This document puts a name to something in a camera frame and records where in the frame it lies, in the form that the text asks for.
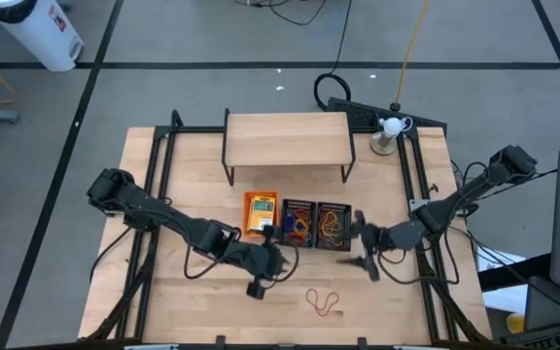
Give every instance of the red rubber band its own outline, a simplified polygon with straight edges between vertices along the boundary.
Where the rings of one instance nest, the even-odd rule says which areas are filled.
[[[315,301],[314,302],[312,302],[308,298],[308,294],[310,292],[315,293]],[[330,301],[331,296],[336,296],[336,300],[333,301],[330,305],[328,305],[328,301]],[[317,293],[317,290],[310,288],[308,291],[306,291],[306,301],[315,308],[315,311],[317,311],[317,315],[319,315],[321,317],[326,317],[330,313],[330,310],[332,310],[332,306],[334,306],[336,303],[338,303],[340,301],[340,296],[338,295],[337,292],[331,292],[326,297],[326,302],[324,303],[323,307],[319,308],[319,306],[317,306],[317,303],[319,302],[319,293]]]

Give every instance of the black tray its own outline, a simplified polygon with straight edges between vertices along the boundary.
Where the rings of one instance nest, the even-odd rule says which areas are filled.
[[[444,130],[444,136],[446,136],[446,122],[428,120],[426,118],[411,116],[409,114],[401,112],[393,112],[385,110],[383,108],[377,108],[362,103],[346,101],[335,97],[330,97],[330,100],[328,101],[328,112],[347,113],[347,117],[349,117],[349,122],[353,130],[358,130],[361,128],[369,129],[374,127],[376,129],[379,129],[377,120],[380,118],[387,120],[392,117],[399,119],[410,117],[414,120],[414,124],[416,126],[441,127],[442,130]]]
[[[310,214],[310,226],[308,231],[310,232],[309,239],[303,244],[295,238],[291,239],[290,235],[293,230],[286,227],[287,216],[292,215],[298,209],[306,210]],[[307,200],[297,200],[297,199],[284,199],[282,201],[282,216],[280,217],[280,226],[282,228],[282,237],[280,239],[280,244],[294,245],[297,243],[298,247],[312,248],[317,240],[317,203]]]
[[[334,245],[321,231],[321,223],[325,221],[326,212],[334,212],[340,224],[340,235]],[[348,252],[351,249],[351,205],[319,202],[317,209],[317,248]]]

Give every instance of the butcher block table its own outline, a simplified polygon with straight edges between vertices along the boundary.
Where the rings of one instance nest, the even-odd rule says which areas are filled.
[[[456,185],[442,129],[418,128],[418,133],[428,183],[438,188],[438,192],[431,193],[432,198],[444,198],[456,190]],[[145,181],[153,134],[151,127],[134,127],[126,136],[120,168],[130,172],[138,186]],[[173,207],[192,217],[216,219],[235,227],[242,222],[244,193],[257,190],[278,191],[279,202],[291,198],[350,204],[353,210],[363,210],[369,222],[380,226],[406,220],[399,155],[375,154],[368,145],[370,134],[355,133],[353,137],[356,163],[346,184],[338,176],[338,166],[318,164],[242,167],[231,186],[221,164],[223,134],[178,133],[167,196]],[[157,169],[162,168],[165,144],[162,142]],[[406,145],[411,154],[407,140]],[[418,184],[413,157],[408,161],[413,183]],[[155,191],[159,176],[160,170],[154,179]],[[417,188],[414,186],[416,197],[420,197]],[[453,226],[465,229],[461,220],[455,220]],[[122,216],[108,218],[100,250],[124,229]],[[453,229],[448,236],[460,272],[460,283],[449,287],[450,294],[476,328],[491,337],[469,239]],[[92,333],[122,295],[132,241],[130,234],[96,268],[79,336]],[[452,278],[453,267],[441,243],[447,276]],[[161,228],[144,342],[214,343],[217,335],[225,335],[226,342],[233,344],[356,344],[358,337],[366,337],[369,345],[430,344],[420,284],[399,285],[383,273],[381,280],[373,283],[365,271],[336,263],[359,255],[362,247],[358,244],[352,244],[352,252],[299,249],[296,273],[268,290],[263,300],[246,296],[252,276],[233,266],[218,265],[200,279],[186,279],[186,247],[180,234]],[[293,248],[281,249],[292,263]],[[386,253],[390,260],[401,256],[401,251]],[[209,263],[192,254],[190,273],[199,272]],[[399,279],[418,276],[413,251],[408,252],[403,263],[386,264]],[[309,289],[317,290],[319,306],[323,306],[329,293],[339,295],[339,302],[326,317],[319,316],[306,300]],[[434,292],[432,295],[439,336],[446,338],[442,305]],[[131,303],[127,335],[133,334],[138,299],[139,293]]]

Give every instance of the white container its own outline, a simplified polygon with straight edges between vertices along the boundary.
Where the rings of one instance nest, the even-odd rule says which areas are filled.
[[[0,23],[52,72],[73,69],[84,48],[55,0],[0,0]]]

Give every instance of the wooden table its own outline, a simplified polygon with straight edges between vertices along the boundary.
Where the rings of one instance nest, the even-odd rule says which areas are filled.
[[[419,128],[419,135],[428,182],[439,188],[432,197],[446,197],[455,191],[455,182],[442,130]],[[131,172],[138,185],[145,180],[152,136],[152,128],[128,131],[121,168]],[[362,209],[369,221],[391,226],[407,218],[400,160],[397,154],[375,154],[369,148],[369,137],[354,134],[357,161],[346,184],[338,178],[337,166],[304,165],[242,168],[231,187],[220,162],[221,133],[177,134],[167,195],[173,206],[190,216],[232,226],[240,225],[243,193],[250,190],[277,190],[281,198],[348,203]],[[162,159],[159,156],[157,169],[161,169]],[[418,184],[413,157],[409,162],[413,183]],[[158,188],[159,175],[157,171],[154,189]],[[453,226],[465,228],[460,221]],[[122,217],[107,219],[100,249],[123,229]],[[461,282],[451,286],[450,293],[477,329],[490,337],[470,242],[455,230],[450,230],[449,240],[461,275]],[[131,243],[132,234],[96,268],[80,336],[94,331],[122,294]],[[267,291],[264,300],[255,300],[245,295],[250,276],[235,267],[220,265],[199,280],[187,280],[183,276],[185,248],[179,234],[161,230],[145,342],[213,343],[218,334],[225,335],[228,343],[355,344],[359,336],[365,336],[369,344],[430,342],[420,285],[402,286],[383,273],[381,281],[372,283],[359,268],[335,263],[348,258],[349,253],[302,249],[296,274]],[[351,255],[362,253],[359,248],[352,245]],[[291,248],[283,252],[292,259]],[[450,278],[453,269],[443,242],[442,252]],[[401,253],[386,256],[398,259]],[[209,261],[194,254],[190,263],[194,273]],[[418,274],[413,252],[403,263],[387,267],[403,280]],[[304,295],[309,288],[316,289],[322,298],[329,292],[340,295],[340,302],[327,317],[319,317],[306,302]],[[433,295],[439,334],[445,338],[441,303]],[[131,310],[131,315],[136,315],[137,300]],[[127,334],[133,333],[132,320],[134,316]]]
[[[233,114],[227,121],[230,167],[348,165],[352,160],[345,113]]]

